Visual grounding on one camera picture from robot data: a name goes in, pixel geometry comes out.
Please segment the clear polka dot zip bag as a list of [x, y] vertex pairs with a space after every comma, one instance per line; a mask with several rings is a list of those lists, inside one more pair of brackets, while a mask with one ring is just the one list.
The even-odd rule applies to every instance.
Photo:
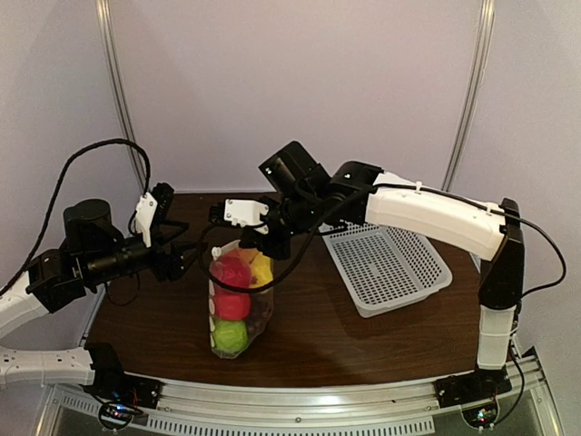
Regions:
[[[230, 286], [254, 290], [273, 280], [273, 260], [234, 240], [212, 249], [210, 272]], [[235, 359], [265, 331], [274, 308], [273, 289], [233, 292], [209, 282], [208, 306], [212, 352]]]

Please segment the aluminium front rail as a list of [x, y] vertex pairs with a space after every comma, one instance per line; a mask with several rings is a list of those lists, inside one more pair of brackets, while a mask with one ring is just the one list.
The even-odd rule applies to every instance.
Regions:
[[560, 435], [547, 378], [533, 352], [507, 365], [499, 394], [504, 421], [490, 430], [467, 419], [481, 402], [439, 405], [434, 379], [326, 388], [250, 388], [165, 380], [153, 409], [122, 435]]

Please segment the green fake apple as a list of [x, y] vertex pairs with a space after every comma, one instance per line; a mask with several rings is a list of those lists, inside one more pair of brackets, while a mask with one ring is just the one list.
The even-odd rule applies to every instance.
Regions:
[[214, 324], [212, 339], [214, 348], [227, 354], [242, 352], [249, 343], [244, 321], [217, 320]]

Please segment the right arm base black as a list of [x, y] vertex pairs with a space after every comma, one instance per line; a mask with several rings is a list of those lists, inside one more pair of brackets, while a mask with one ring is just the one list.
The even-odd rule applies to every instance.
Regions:
[[494, 399], [499, 394], [510, 392], [512, 384], [507, 370], [475, 369], [461, 375], [449, 375], [433, 382], [441, 409]]

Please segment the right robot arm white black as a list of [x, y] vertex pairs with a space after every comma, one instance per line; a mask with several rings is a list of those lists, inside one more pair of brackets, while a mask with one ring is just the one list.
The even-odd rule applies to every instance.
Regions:
[[296, 141], [259, 169], [280, 199], [227, 201], [223, 216], [242, 227], [242, 246], [284, 260], [292, 237], [345, 222], [399, 228], [473, 253], [481, 261], [476, 372], [498, 375], [505, 368], [525, 266], [516, 202], [465, 199], [358, 161], [328, 174]]

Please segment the aluminium frame post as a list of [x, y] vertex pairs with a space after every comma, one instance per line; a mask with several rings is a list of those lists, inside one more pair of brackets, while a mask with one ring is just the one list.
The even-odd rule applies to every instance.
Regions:
[[129, 106], [124, 91], [121, 65], [119, 62], [114, 39], [111, 2], [108, 0], [96, 0], [95, 6], [97, 23], [103, 43], [106, 68], [113, 91], [113, 102], [119, 125], [121, 127], [123, 137], [135, 143], [136, 138], [134, 134], [133, 123], [129, 113]]
[[448, 167], [445, 173], [442, 189], [449, 191], [458, 174], [462, 154], [465, 150], [470, 127], [472, 125], [478, 104], [478, 95], [483, 84], [490, 46], [494, 33], [496, 18], [496, 5], [494, 0], [480, 2], [478, 29], [474, 45], [473, 58], [468, 76], [468, 85], [464, 103], [460, 112], [458, 128], [455, 134], [452, 151], [448, 159]]

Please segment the dark fake grapes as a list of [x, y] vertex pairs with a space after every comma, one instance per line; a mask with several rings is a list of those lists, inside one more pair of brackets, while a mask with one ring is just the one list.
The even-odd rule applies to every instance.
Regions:
[[247, 333], [254, 338], [264, 332], [272, 316], [274, 299], [272, 292], [251, 295], [251, 310], [245, 319]]

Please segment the red fake apple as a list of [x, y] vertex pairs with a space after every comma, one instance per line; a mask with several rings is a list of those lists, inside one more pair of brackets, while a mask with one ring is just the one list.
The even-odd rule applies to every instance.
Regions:
[[220, 282], [247, 289], [251, 284], [251, 269], [239, 257], [223, 255], [210, 265], [210, 272]]

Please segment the yellow fake pear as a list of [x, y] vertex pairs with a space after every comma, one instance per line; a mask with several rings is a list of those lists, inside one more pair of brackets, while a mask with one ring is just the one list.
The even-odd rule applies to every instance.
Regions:
[[251, 288], [261, 287], [273, 280], [272, 259], [257, 253], [249, 263], [251, 270]]

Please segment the aluminium frame post right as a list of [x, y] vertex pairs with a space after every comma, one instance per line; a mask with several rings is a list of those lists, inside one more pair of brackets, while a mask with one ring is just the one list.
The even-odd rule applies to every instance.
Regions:
[[496, 5], [494, 0], [480, 2], [478, 29], [474, 45], [473, 58], [468, 76], [468, 85], [464, 103], [460, 112], [458, 128], [455, 134], [452, 151], [448, 159], [448, 167], [445, 173], [442, 189], [449, 191], [458, 174], [462, 154], [465, 150], [470, 127], [472, 125], [478, 104], [478, 95], [483, 84], [490, 46], [494, 33], [496, 18]]

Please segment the white perforated plastic basket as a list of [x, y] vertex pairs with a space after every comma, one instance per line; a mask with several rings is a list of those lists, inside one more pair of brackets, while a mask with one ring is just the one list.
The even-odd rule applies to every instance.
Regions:
[[363, 318], [422, 302], [448, 287], [452, 271], [420, 234], [372, 224], [350, 224], [322, 237], [357, 312]]

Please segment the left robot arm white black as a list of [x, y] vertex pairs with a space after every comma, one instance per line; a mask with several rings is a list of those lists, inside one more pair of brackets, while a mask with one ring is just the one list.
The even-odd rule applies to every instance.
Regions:
[[[181, 279], [202, 249], [181, 242], [187, 223], [148, 218], [150, 231], [125, 237], [113, 225], [111, 208], [102, 199], [84, 200], [64, 210], [65, 238], [56, 249], [26, 263], [14, 283], [1, 292], [1, 334], [62, 310], [96, 292], [101, 285], [145, 270], [159, 282]], [[60, 351], [1, 350], [1, 385], [78, 384], [90, 393], [115, 391], [124, 379], [123, 366], [109, 343]]]

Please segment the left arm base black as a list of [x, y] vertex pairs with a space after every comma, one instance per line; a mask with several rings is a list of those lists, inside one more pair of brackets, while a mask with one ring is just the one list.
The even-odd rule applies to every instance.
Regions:
[[161, 381], [125, 372], [110, 343], [86, 344], [84, 350], [90, 354], [90, 368], [94, 372], [93, 382], [83, 386], [86, 393], [126, 405], [147, 409], [157, 407]]

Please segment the aluminium frame post left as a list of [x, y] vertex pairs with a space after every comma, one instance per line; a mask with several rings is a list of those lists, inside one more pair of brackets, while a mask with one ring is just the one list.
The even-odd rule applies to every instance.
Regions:
[[106, 68], [113, 91], [113, 102], [119, 125], [121, 127], [123, 137], [135, 143], [136, 138], [134, 134], [133, 123], [129, 113], [129, 106], [124, 91], [121, 65], [119, 62], [114, 39], [111, 2], [108, 0], [96, 0], [95, 6], [97, 23], [103, 43]]

